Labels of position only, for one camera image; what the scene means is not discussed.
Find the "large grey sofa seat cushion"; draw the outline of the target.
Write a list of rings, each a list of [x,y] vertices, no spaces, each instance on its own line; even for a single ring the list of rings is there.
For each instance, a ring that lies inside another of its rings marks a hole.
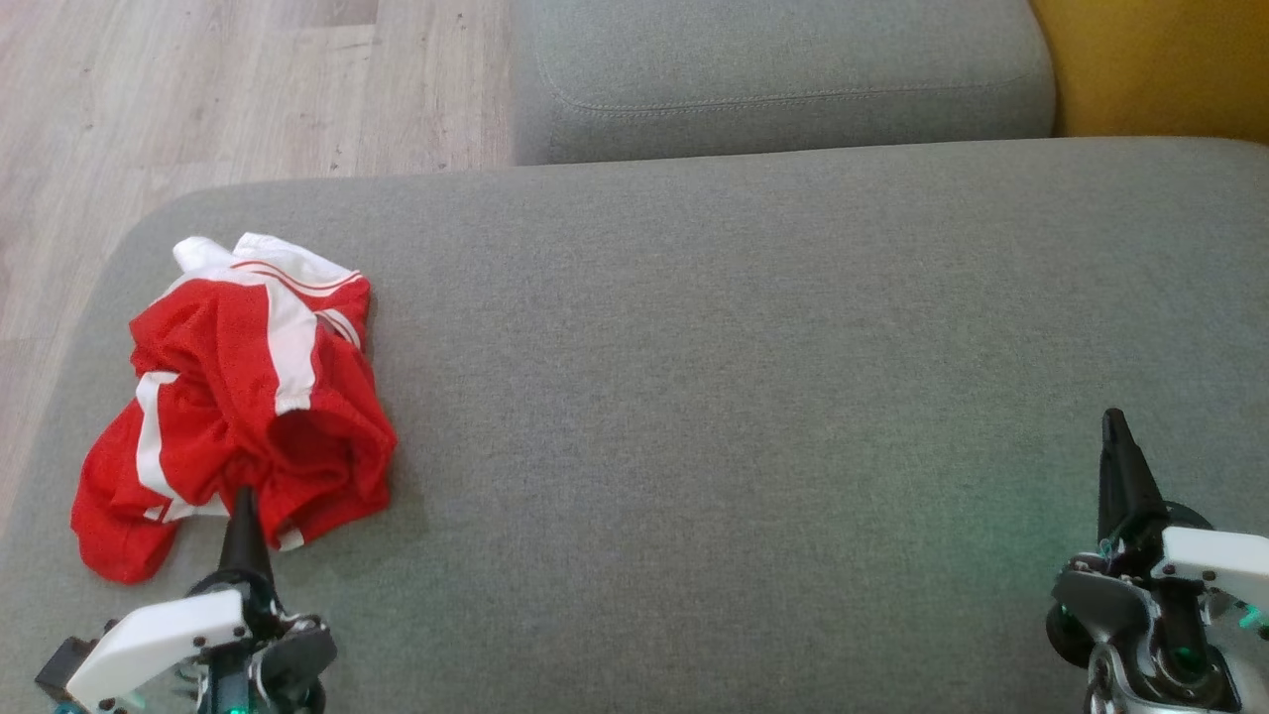
[[[258,183],[114,250],[0,539],[0,714],[143,586],[82,566],[82,457],[173,243],[363,271],[393,502],[274,555],[331,714],[1079,714],[1044,634],[1101,412],[1269,536],[1269,148],[1030,140]]]

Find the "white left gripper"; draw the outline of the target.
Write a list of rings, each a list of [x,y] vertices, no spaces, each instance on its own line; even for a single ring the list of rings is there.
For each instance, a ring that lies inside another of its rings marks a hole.
[[[193,714],[326,714],[322,673],[338,646],[317,615],[291,614],[274,587],[258,493],[236,492],[217,572],[181,599],[133,610],[74,654],[63,708],[124,714],[173,673]]]

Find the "small grey sofa cushion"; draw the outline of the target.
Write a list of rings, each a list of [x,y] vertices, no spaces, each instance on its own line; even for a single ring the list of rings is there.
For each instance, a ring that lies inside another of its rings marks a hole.
[[[1029,0],[511,0],[520,166],[1034,140]]]

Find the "yellow sofa backrest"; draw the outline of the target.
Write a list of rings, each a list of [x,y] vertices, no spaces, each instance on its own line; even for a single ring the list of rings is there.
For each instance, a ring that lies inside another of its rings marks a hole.
[[[1029,0],[1060,91],[1056,134],[1269,146],[1269,0]]]

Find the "red basketball jersey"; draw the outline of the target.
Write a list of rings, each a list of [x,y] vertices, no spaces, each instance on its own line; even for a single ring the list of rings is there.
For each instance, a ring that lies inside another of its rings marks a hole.
[[[398,435],[367,354],[367,276],[258,232],[173,256],[181,276],[160,304],[180,316],[181,382],[209,394],[232,444],[218,478],[258,490],[272,547],[383,510]]]

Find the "red shorts with white stripes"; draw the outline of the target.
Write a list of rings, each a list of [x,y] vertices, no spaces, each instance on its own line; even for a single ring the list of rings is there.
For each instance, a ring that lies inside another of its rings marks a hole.
[[[247,488],[268,547],[303,547],[390,505],[398,435],[363,345],[369,282],[266,273],[178,282],[129,325],[133,399],[82,462],[69,524],[105,580],[159,573],[181,523]]]

